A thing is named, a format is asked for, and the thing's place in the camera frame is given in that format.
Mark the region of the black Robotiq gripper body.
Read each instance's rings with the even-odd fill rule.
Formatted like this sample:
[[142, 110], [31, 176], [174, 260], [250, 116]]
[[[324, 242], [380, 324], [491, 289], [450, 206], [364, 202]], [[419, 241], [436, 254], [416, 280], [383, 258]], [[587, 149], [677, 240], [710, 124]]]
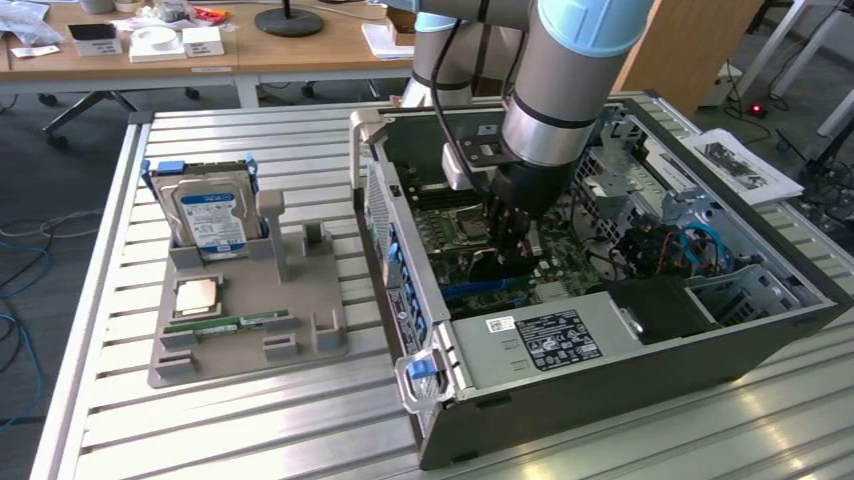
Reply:
[[526, 162], [498, 167], [490, 184], [488, 212], [519, 211], [541, 220], [567, 185], [567, 165], [538, 166]]

